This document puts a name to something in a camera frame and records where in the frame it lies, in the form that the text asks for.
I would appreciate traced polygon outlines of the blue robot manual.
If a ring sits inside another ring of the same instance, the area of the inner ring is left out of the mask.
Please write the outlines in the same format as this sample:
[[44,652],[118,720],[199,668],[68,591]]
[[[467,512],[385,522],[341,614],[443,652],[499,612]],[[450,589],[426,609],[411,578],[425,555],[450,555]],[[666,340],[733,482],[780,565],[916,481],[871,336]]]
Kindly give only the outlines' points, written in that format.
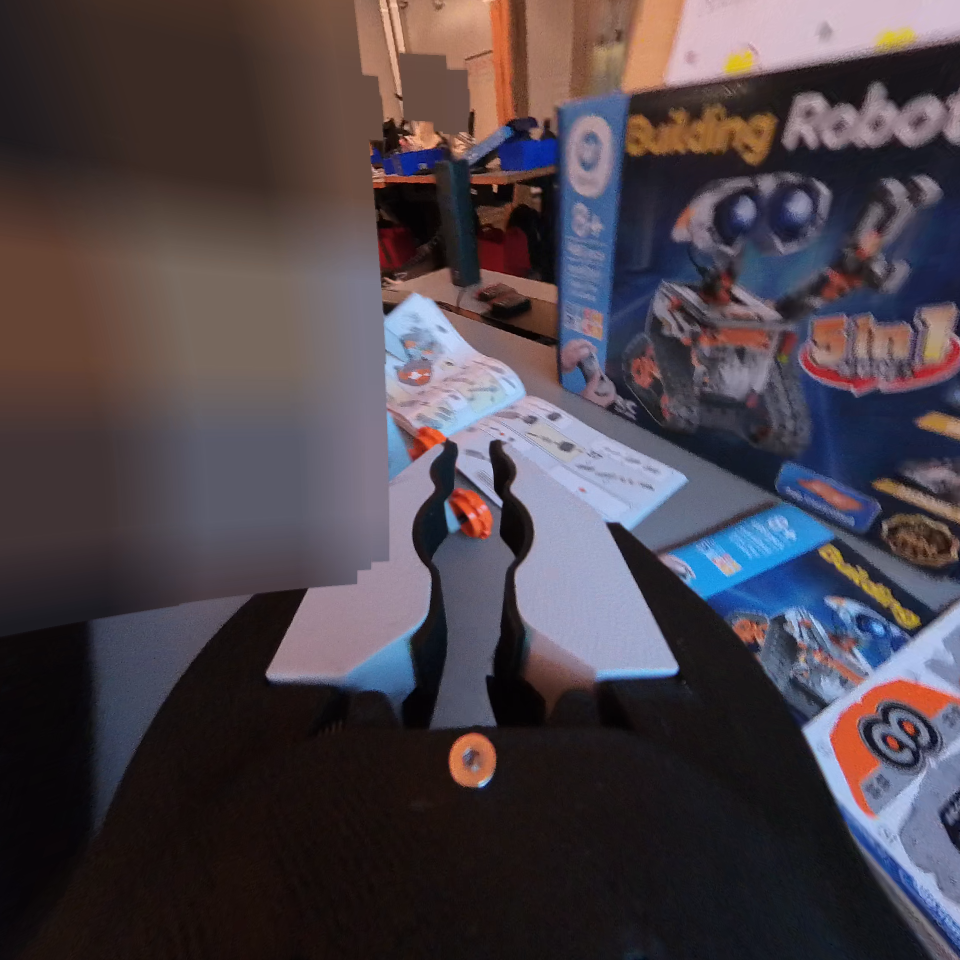
[[757,659],[800,725],[936,617],[799,508],[774,507],[659,554]]

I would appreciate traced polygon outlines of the red bag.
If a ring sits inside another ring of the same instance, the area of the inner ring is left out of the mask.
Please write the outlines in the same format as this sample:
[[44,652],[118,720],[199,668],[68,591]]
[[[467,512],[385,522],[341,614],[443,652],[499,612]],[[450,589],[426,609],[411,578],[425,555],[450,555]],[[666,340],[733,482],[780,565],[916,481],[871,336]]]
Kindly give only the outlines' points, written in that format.
[[380,223],[376,234],[381,273],[401,271],[417,253],[419,247],[417,238],[405,225]]
[[484,224],[476,236],[479,266],[483,271],[528,278],[531,258],[526,233],[518,226],[505,229]]

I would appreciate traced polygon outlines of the large robot kit box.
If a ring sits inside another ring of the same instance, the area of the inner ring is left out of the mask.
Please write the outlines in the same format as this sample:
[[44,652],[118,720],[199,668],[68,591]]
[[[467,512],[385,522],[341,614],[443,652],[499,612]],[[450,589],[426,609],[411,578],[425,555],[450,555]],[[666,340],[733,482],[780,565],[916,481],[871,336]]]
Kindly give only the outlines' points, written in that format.
[[958,42],[567,102],[558,377],[958,580]]

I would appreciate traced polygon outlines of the orange round plastic part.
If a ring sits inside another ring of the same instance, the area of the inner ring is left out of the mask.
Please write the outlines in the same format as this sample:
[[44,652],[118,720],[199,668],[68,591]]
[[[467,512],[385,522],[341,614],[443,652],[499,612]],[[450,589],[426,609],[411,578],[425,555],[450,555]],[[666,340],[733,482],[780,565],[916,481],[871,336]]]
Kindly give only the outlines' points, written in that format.
[[486,540],[491,536],[494,516],[479,492],[462,486],[455,487],[447,504],[462,534],[474,540]]

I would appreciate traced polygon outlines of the open instruction booklet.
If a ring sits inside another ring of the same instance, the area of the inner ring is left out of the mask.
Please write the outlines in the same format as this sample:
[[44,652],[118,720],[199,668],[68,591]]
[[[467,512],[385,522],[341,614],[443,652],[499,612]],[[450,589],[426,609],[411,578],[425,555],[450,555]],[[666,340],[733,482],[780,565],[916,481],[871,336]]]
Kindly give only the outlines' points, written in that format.
[[687,485],[676,468],[529,395],[431,299],[409,294],[384,318],[387,409],[409,437],[431,430],[459,449],[459,472],[496,505],[489,447],[500,441],[606,522],[631,529]]

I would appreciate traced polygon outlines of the white orange printed box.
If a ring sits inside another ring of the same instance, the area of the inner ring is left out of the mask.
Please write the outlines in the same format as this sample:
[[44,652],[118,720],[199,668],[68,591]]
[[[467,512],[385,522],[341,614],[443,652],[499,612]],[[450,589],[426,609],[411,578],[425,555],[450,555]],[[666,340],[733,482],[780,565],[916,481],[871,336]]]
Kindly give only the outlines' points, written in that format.
[[803,735],[885,893],[934,958],[958,958],[959,604]]

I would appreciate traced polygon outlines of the wooden background table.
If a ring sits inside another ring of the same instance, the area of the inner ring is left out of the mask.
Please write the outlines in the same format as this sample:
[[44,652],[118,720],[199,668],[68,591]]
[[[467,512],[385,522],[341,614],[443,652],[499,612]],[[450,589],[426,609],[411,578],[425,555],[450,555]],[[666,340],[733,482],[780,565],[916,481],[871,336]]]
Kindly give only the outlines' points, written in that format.
[[[435,186],[437,183],[436,170],[419,174],[382,174],[372,178],[374,189],[385,189],[390,186]],[[532,184],[556,175],[558,167],[550,165],[526,171],[472,171],[469,172],[470,183],[474,186],[510,186]]]

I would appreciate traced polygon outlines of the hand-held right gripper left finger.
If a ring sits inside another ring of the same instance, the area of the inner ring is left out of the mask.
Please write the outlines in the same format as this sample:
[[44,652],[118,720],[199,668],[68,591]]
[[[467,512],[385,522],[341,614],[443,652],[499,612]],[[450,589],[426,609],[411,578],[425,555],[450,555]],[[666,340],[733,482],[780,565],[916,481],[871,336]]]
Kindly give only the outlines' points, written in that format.
[[354,584],[306,591],[267,668],[271,684],[378,692],[405,727],[431,726],[448,651],[434,557],[450,533],[457,454],[447,439],[393,478],[389,557]]

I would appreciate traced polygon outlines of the dark teal monitor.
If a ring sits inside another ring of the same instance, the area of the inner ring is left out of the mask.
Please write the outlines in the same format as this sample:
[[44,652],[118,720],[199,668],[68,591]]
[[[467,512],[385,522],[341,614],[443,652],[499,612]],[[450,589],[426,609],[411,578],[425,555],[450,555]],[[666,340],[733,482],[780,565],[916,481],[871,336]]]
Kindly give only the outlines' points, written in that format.
[[435,166],[440,228],[451,282],[460,288],[481,281],[470,165],[449,158]]

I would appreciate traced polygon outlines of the white wall board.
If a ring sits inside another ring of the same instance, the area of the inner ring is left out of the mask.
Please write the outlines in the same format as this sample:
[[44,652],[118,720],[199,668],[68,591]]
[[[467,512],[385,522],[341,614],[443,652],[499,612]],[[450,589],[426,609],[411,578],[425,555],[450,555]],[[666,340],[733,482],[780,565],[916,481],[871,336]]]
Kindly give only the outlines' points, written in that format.
[[667,87],[958,40],[957,1],[685,2]]

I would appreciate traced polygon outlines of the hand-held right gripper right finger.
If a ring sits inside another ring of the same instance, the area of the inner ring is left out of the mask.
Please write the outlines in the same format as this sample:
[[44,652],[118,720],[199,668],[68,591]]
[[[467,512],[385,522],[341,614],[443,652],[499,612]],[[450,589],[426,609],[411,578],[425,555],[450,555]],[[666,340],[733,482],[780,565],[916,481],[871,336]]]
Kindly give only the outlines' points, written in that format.
[[614,534],[514,446],[489,445],[510,550],[487,696],[501,727],[539,726],[569,693],[679,673]]

